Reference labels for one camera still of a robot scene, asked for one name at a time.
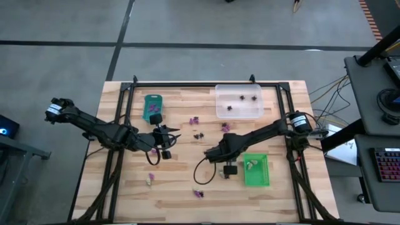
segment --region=wooden table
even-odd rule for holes
[[[306,83],[304,81],[289,82],[295,110],[312,114]],[[120,82],[105,83],[97,112],[97,117],[100,119],[105,121],[114,119],[120,84]],[[216,117],[213,87],[135,88],[131,122],[141,132],[153,130],[153,126],[141,118],[144,96],[147,94],[163,96],[163,124],[167,124],[170,128],[181,129],[176,134],[182,134],[182,136],[171,149],[172,159],[162,160],[158,166],[151,166],[146,161],[143,152],[125,152],[116,206],[116,222],[274,223],[299,221],[283,137],[269,139],[247,150],[248,153],[268,155],[271,183],[269,187],[244,185],[243,164],[240,163],[242,157],[238,158],[239,174],[231,176],[231,179],[225,180],[216,174],[214,180],[205,186],[199,186],[193,181],[194,167],[204,157],[203,152],[216,146],[223,137],[223,132],[221,132],[223,122],[231,124],[232,133],[245,134],[280,119],[274,88],[263,88],[263,117],[256,120],[229,121]],[[194,116],[199,116],[200,124],[189,124],[189,118]],[[205,134],[204,139],[194,139],[193,135],[200,132]],[[319,146],[317,141],[311,141],[311,143]],[[89,153],[99,147],[98,142],[91,143]],[[323,153],[309,148],[304,154],[312,190],[327,210],[338,217]],[[78,218],[100,191],[106,157],[107,151],[104,150],[87,159],[72,218]],[[222,169],[223,166],[224,164],[219,164],[217,169]],[[206,161],[197,170],[197,179],[200,182],[208,180],[212,176],[213,169],[213,165]],[[149,173],[155,175],[155,181],[151,187],[145,182]],[[193,194],[193,188],[203,190],[205,197],[198,199]],[[306,217],[308,217],[308,207],[303,192],[302,201]]]

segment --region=green container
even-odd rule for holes
[[[243,156],[243,161],[245,185],[252,187],[268,187],[269,173],[267,155],[246,153]]]
[[[150,110],[150,107],[154,106],[154,109],[159,108],[159,111]],[[163,97],[159,94],[148,94],[144,97],[143,107],[143,119],[150,122],[150,116],[154,114],[163,114]]]

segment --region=concrete floor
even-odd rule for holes
[[[3,0],[0,40],[116,42],[128,0]],[[357,0],[307,0],[293,14],[292,0],[136,0],[125,42],[372,46],[375,43]],[[0,46],[0,114],[21,123],[18,139],[52,151],[32,161],[12,218],[30,224],[67,219],[88,142],[67,124],[43,121],[52,97],[71,98],[95,114],[113,47]],[[343,75],[343,58],[362,52],[124,47],[113,80],[306,80],[310,91]],[[359,118],[352,103],[339,112]],[[329,96],[313,104],[322,109]],[[344,105],[338,101],[333,110]],[[331,179],[345,221],[395,223],[356,202],[357,179]]]

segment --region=clear plastic container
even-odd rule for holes
[[[258,84],[218,84],[215,91],[220,119],[256,119],[264,114],[263,90]]]

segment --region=red backlit keyboard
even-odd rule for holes
[[[377,172],[381,182],[400,182],[400,149],[374,148]]]

